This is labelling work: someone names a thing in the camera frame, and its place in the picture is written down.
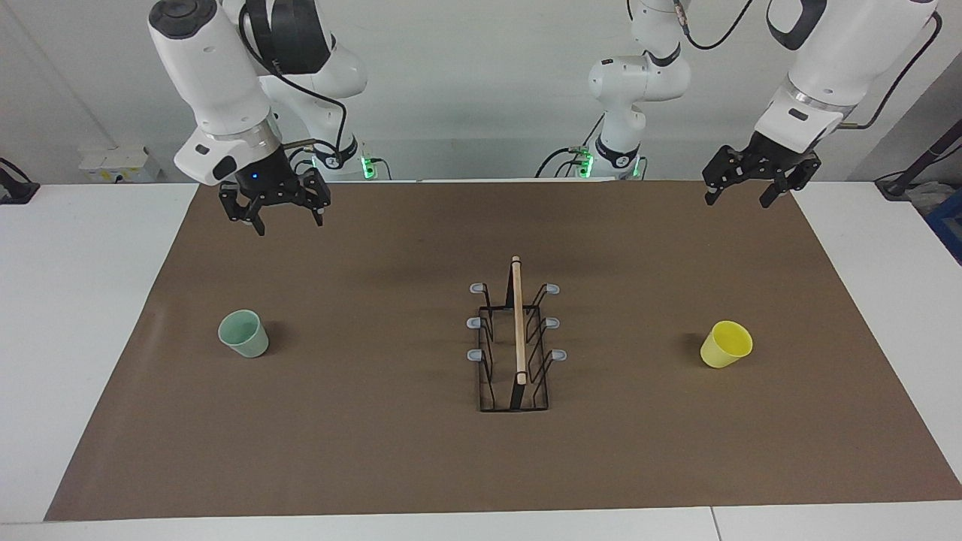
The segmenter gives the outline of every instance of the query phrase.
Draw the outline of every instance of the white wall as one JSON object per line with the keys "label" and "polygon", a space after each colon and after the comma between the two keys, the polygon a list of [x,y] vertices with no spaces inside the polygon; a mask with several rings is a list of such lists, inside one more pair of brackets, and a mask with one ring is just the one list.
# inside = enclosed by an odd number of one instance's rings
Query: white wall
{"label": "white wall", "polygon": [[[86,104],[113,142],[144,144],[173,171],[170,158],[192,130],[192,116],[147,34],[153,2],[0,0],[16,15],[4,28],[17,25],[32,37],[34,56],[79,97],[61,99],[62,91],[45,86],[5,30],[0,149],[40,171],[41,180],[78,180],[73,149],[104,139],[82,111]],[[747,142],[792,61],[768,34],[766,3],[757,4],[722,48],[686,47],[695,71],[688,94],[646,107],[649,177],[698,178],[721,144]],[[365,59],[371,75],[367,91],[349,104],[355,128],[404,178],[533,174],[551,150],[581,143],[600,114],[587,88],[592,64],[639,52],[621,0],[329,0],[325,6],[339,41]],[[695,3],[694,33],[702,41],[719,36],[740,7],[732,0]],[[837,134],[823,145],[820,178],[848,178],[962,50],[962,33],[951,30],[962,20],[962,3],[943,2],[941,11],[948,24],[937,46],[873,130]],[[887,82],[877,85],[869,108]],[[288,128],[286,139],[305,135],[299,126]]]}
{"label": "white wall", "polygon": [[[955,60],[909,112],[851,175],[852,180],[874,180],[905,170],[962,118],[962,55]],[[962,152],[935,164],[919,175],[919,181],[962,181]]]}

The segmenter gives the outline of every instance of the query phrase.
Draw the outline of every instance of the yellow cup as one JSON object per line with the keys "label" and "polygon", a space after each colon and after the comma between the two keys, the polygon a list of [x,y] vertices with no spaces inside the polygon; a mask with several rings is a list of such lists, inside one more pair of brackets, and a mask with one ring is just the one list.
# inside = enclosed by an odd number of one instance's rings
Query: yellow cup
{"label": "yellow cup", "polygon": [[753,346],[747,329],[735,322],[719,322],[701,345],[701,360],[712,368],[724,368],[747,357]]}

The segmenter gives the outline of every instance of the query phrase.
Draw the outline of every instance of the green led light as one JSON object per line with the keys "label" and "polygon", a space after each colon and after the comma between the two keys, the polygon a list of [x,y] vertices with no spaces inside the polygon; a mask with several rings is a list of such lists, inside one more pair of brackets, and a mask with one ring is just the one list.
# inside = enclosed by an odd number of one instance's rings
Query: green led light
{"label": "green led light", "polygon": [[585,154],[585,161],[581,164],[581,169],[578,170],[578,176],[581,178],[591,178],[592,169],[595,167],[595,156],[589,153]]}
{"label": "green led light", "polygon": [[367,156],[361,156],[361,167],[364,170],[366,180],[377,178],[377,166]]}

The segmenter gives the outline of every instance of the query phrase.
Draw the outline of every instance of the white background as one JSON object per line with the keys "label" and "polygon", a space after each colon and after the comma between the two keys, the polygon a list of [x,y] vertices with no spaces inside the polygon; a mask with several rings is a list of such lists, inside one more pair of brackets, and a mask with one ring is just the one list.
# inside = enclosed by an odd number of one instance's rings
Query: white background
{"label": "white background", "polygon": [[[145,144],[173,178],[183,179],[170,158],[192,131],[192,115],[147,34],[153,3],[0,0],[0,154],[42,182],[80,182],[77,147]],[[713,41],[742,5],[696,0],[693,34]],[[699,178],[720,145],[747,142],[793,58],[769,35],[766,5],[756,1],[721,48],[685,47],[694,70],[690,91],[646,106],[649,177]],[[551,150],[581,143],[600,115],[588,91],[591,66],[640,53],[621,0],[327,0],[324,6],[325,22],[370,72],[367,91],[351,103],[356,131],[401,178],[533,174]],[[874,129],[839,133],[820,147],[826,167],[819,179],[847,179],[962,49],[962,33],[953,30],[962,3],[943,1],[940,11],[946,31]],[[871,114],[894,75],[878,81],[854,119]],[[305,135],[296,122],[282,125],[287,140]]]}

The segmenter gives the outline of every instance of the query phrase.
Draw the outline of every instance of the black wire rack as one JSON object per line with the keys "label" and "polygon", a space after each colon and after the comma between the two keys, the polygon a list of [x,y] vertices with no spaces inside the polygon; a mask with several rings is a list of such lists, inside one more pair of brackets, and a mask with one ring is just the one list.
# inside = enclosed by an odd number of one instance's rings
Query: black wire rack
{"label": "black wire rack", "polygon": [[[548,372],[555,362],[568,359],[568,354],[562,349],[549,349],[545,344],[545,333],[557,329],[561,322],[544,317],[541,305],[547,296],[558,295],[561,290],[554,284],[543,284],[530,304],[520,303],[523,324],[516,328],[523,329],[521,338],[526,354],[523,366],[521,361],[495,361],[494,350],[499,344],[495,339],[498,322],[507,320],[506,316],[514,316],[518,308],[516,299],[520,295],[515,296],[515,265],[520,265],[519,258],[516,258],[508,276],[508,294],[503,305],[492,304],[488,284],[476,283],[470,287],[473,294],[483,295],[485,299],[485,304],[478,308],[477,317],[468,320],[468,328],[478,333],[477,349],[468,352],[468,360],[478,365],[478,408],[482,413],[546,411],[550,407]],[[513,337],[517,345],[518,333]],[[509,381],[510,399],[505,399],[503,396],[508,394]]]}

